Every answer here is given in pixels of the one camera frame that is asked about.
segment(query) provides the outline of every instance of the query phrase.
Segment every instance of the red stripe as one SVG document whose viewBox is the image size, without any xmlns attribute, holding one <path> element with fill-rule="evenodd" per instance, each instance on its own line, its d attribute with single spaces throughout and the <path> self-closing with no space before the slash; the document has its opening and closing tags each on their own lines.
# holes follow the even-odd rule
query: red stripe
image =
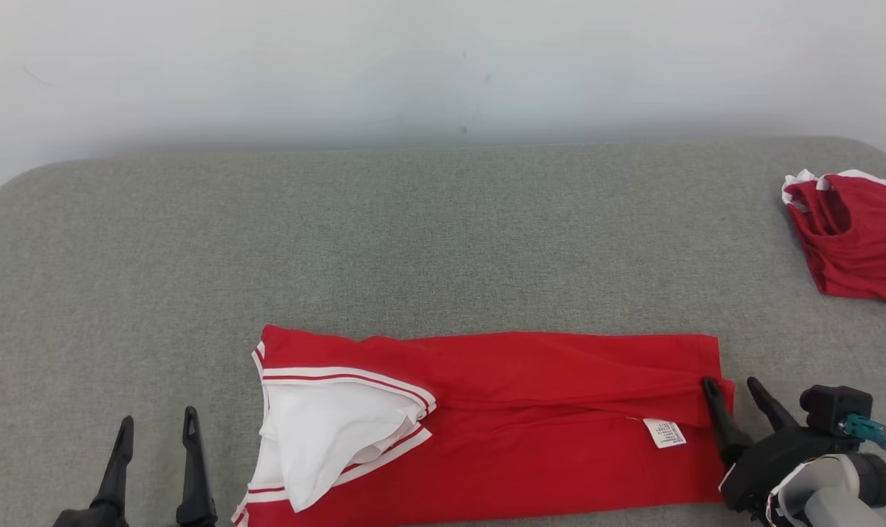
<svg viewBox="0 0 886 527">
<path fill-rule="evenodd" d="M 392 450 L 394 450 L 395 448 L 397 448 L 397 446 L 399 446 L 399 444 L 402 444 L 404 441 L 407 441 L 407 440 L 409 440 L 410 438 L 414 437 L 415 435 L 419 434 L 421 430 L 423 430 L 423 427 L 417 427 L 417 429 L 414 430 L 414 431 L 412 431 L 412 433 L 407 434 L 406 436 L 404 436 L 404 437 L 401 438 L 400 440 L 396 441 L 396 443 L 392 444 L 392 446 L 387 447 L 387 450 L 385 450 L 384 452 L 382 452 L 381 456 L 384 456 L 385 454 L 387 454 L 387 453 L 389 453 L 390 451 L 392 451 Z M 368 461 L 368 462 L 369 462 L 369 463 L 375 463 L 375 461 L 380 460 L 381 456 L 378 456 L 378 457 L 376 457 L 376 458 L 374 458 L 373 460 Z M 357 464 L 354 464 L 354 465 L 349 465 L 349 466 L 347 466 L 347 467 L 345 467 L 345 468 L 342 469 L 342 473 L 345 474 L 347 471 L 352 470 L 352 469 L 354 469 L 355 467 L 360 467 L 360 466 L 365 465 L 365 464 L 368 464 L 368 463 L 357 463 Z"/>
<path fill-rule="evenodd" d="M 286 490 L 286 488 L 248 488 L 248 494 L 279 493 L 282 490 Z"/>
<path fill-rule="evenodd" d="M 275 381 L 275 380 L 283 380 L 283 379 L 297 379 L 302 381 L 325 381 L 327 379 L 343 379 L 343 378 L 352 378 L 352 379 L 362 379 L 363 381 L 370 381 L 370 383 L 383 384 L 383 386 L 387 386 L 390 388 L 394 388 L 397 390 L 401 390 L 403 392 L 407 392 L 413 395 L 416 398 L 419 398 L 420 402 L 423 403 L 423 409 L 429 410 L 430 403 L 427 403 L 427 400 L 420 396 L 419 393 L 416 393 L 412 390 L 408 390 L 407 388 L 403 388 L 400 386 L 396 386 L 395 384 L 385 383 L 385 381 L 379 381 L 376 379 L 372 379 L 370 377 L 365 377 L 363 375 L 355 375 L 353 373 L 336 373 L 334 375 L 323 375 L 322 377 L 307 377 L 303 375 L 265 375 L 263 377 L 266 381 Z"/>
</svg>

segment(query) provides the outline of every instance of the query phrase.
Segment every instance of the red garment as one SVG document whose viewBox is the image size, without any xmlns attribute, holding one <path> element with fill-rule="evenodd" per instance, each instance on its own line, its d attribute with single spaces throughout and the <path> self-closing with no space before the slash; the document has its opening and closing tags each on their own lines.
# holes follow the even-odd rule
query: red garment
<svg viewBox="0 0 886 527">
<path fill-rule="evenodd" d="M 427 416 L 299 513 L 283 486 L 249 487 L 236 527 L 382 527 L 721 499 L 724 470 L 701 390 L 704 376 L 721 377 L 715 337 L 356 343 L 267 326 L 255 361 L 262 387 L 360 381 L 410 394 Z M 733 384 L 721 386 L 731 411 Z M 658 449 L 644 417 L 676 422 L 687 444 Z"/>
<path fill-rule="evenodd" d="M 886 300 L 886 181 L 855 174 L 789 184 L 788 213 L 821 293 Z"/>
</svg>

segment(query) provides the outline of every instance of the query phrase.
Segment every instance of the red and white clothing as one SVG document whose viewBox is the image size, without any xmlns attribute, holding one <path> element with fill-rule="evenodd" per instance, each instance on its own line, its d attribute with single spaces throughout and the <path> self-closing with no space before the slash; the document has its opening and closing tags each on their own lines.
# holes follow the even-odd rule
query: red and white clothing
<svg viewBox="0 0 886 527">
<path fill-rule="evenodd" d="M 886 180 L 858 170 L 787 176 L 781 199 L 817 289 L 886 300 Z"/>
<path fill-rule="evenodd" d="M 701 390 L 703 377 L 721 377 L 714 337 L 503 333 L 356 343 L 267 326 L 253 356 L 265 424 L 236 527 L 382 527 L 721 499 L 723 466 Z M 278 442 L 302 433 L 302 423 L 265 434 L 269 418 L 285 414 L 272 391 L 342 384 L 395 396 L 351 412 L 356 423 L 379 416 L 385 427 L 375 437 L 394 430 L 382 444 L 344 446 L 346 455 L 355 450 L 352 463 L 319 500 L 293 507 L 283 481 L 293 468 Z M 733 384 L 721 386 L 731 410 Z M 687 444 L 658 449 L 643 418 L 677 423 Z"/>
</svg>

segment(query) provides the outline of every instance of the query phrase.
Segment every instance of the gray table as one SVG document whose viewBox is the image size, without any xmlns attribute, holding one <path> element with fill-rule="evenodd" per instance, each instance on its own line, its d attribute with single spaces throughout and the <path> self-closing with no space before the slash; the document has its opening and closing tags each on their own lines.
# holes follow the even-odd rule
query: gray table
<svg viewBox="0 0 886 527">
<path fill-rule="evenodd" d="M 758 376 L 792 410 L 811 384 L 848 384 L 875 394 L 886 423 L 886 304 L 817 293 L 780 200 L 803 168 L 886 178 L 886 156 L 774 138 L 30 171 L 0 190 L 0 525 L 86 506 L 125 414 L 129 520 L 172 523 L 187 404 L 228 517 L 256 460 L 249 353 L 266 323 L 349 337 L 715 334 L 730 379 Z M 770 430 L 748 397 L 737 415 L 756 437 Z M 692 504 L 481 525 L 496 524 L 748 519 Z"/>
</svg>

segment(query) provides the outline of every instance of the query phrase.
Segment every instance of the teal connector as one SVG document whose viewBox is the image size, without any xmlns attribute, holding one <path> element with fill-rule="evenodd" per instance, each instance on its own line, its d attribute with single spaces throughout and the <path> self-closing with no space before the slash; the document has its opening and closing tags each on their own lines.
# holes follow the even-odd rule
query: teal connector
<svg viewBox="0 0 886 527">
<path fill-rule="evenodd" d="M 859 439 L 873 441 L 886 451 L 886 427 L 874 420 L 857 414 L 849 414 L 842 423 L 842 430 Z"/>
</svg>

